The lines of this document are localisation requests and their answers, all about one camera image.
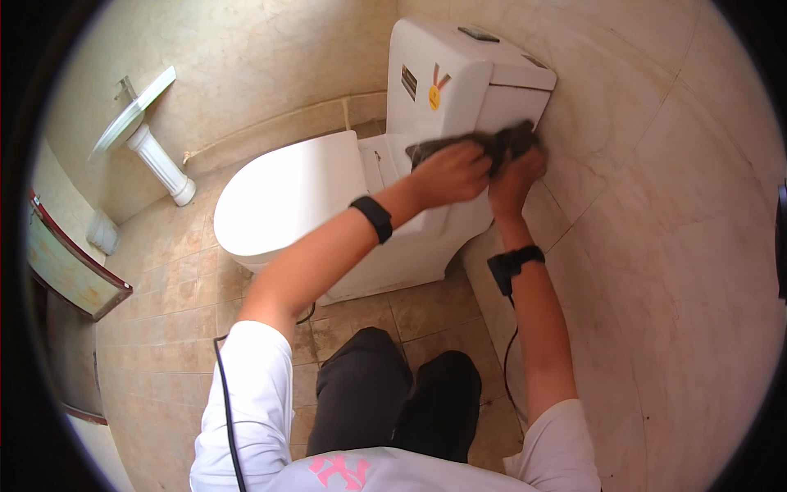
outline white toilet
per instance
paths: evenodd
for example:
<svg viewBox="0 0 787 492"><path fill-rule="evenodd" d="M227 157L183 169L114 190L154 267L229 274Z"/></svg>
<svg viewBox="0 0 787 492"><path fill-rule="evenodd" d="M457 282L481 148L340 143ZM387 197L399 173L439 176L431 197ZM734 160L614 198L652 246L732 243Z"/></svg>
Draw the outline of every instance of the white toilet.
<svg viewBox="0 0 787 492"><path fill-rule="evenodd" d="M456 24L415 18L393 27L385 135L342 131L274 150L241 169L216 205L219 244L258 272L281 250L355 198L410 173L405 147L469 131L494 133L537 123L555 73L511 43L480 40ZM393 233L318 303L359 298L440 280L469 239L492 222L486 193L427 210Z"/></svg>

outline hand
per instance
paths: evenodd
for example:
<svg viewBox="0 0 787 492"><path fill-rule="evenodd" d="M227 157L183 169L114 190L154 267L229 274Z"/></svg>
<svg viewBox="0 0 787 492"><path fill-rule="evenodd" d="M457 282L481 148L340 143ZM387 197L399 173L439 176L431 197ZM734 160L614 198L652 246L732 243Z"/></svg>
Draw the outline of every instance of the hand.
<svg viewBox="0 0 787 492"><path fill-rule="evenodd" d="M406 179L421 209L433 209L479 196L489 186L492 161L475 142L441 149L422 162Z"/></svg>
<svg viewBox="0 0 787 492"><path fill-rule="evenodd" d="M546 154L532 146L522 157L505 162L490 182L490 208L495 220L522 219L522 207L530 187L546 172Z"/></svg>

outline black cable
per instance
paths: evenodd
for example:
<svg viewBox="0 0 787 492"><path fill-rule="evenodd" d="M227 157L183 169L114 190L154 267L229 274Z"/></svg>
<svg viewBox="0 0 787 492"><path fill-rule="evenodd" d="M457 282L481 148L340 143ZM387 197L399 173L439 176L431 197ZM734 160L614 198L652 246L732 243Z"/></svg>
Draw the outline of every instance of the black cable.
<svg viewBox="0 0 787 492"><path fill-rule="evenodd" d="M306 318L299 320L296 324L301 324L301 323L305 323L306 321L309 321L309 318L314 316L314 310L316 309L316 307L317 307L317 303L313 302L312 309L309 311L309 314L306 315Z"/></svg>
<svg viewBox="0 0 787 492"><path fill-rule="evenodd" d="M516 310L516 306L514 306L514 299L509 295L508 301L511 302L511 307ZM505 357L503 357L503 382L505 383L505 393L508 395L508 400L511 401L511 404L514 405L514 410L517 414L519 414L519 418L524 420L527 423L527 416L525 413L519 409L514 401L514 397L511 395L511 390L508 388L508 354L511 352L511 345L514 343L514 338L519 333L519 326L516 327L514 330L514 335L511 335L511 339L508 340L508 346L505 348Z"/></svg>
<svg viewBox="0 0 787 492"><path fill-rule="evenodd" d="M312 303L312 308L306 318L297 321L295 324L305 323L309 321L314 315L314 310L317 303ZM221 376L221 388L224 391L224 415L227 416L227 440L230 444L230 456L232 457L232 466L235 468L235 478L238 479L238 488L241 492L246 492L246 485L243 482L243 472L241 471L241 462L238 459L238 448L235 447L235 430L232 427L232 410L230 409L230 392L227 389L227 377L224 374L224 364L221 363L221 353L219 351L219 342L224 340L229 333L224 336L216 337L213 339L213 349L216 351L216 362L219 364L219 375Z"/></svg>

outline sleeve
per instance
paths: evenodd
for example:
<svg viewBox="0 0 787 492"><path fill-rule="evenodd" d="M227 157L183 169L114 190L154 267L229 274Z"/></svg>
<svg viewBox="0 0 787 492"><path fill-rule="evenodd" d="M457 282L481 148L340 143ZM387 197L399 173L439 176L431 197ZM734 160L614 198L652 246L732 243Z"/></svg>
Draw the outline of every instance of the sleeve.
<svg viewBox="0 0 787 492"><path fill-rule="evenodd" d="M556 403L525 434L522 452L504 458L506 475L541 492L599 492L593 443L576 398Z"/></svg>
<svg viewBox="0 0 787 492"><path fill-rule="evenodd" d="M221 348L230 393L235 444L246 486L261 489L290 463L292 352L277 330L239 321ZM201 434L194 443L191 489L237 490L227 439L218 364L214 365Z"/></svg>

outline black pants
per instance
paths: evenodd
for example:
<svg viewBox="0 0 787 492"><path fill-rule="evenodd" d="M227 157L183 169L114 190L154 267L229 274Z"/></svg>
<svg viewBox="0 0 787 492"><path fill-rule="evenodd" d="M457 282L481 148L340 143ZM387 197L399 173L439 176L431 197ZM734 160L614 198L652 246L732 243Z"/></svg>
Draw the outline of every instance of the black pants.
<svg viewBox="0 0 787 492"><path fill-rule="evenodd" d="M384 330L358 331L317 375L307 456L391 446L467 463L481 377L466 354L444 352L412 374Z"/></svg>

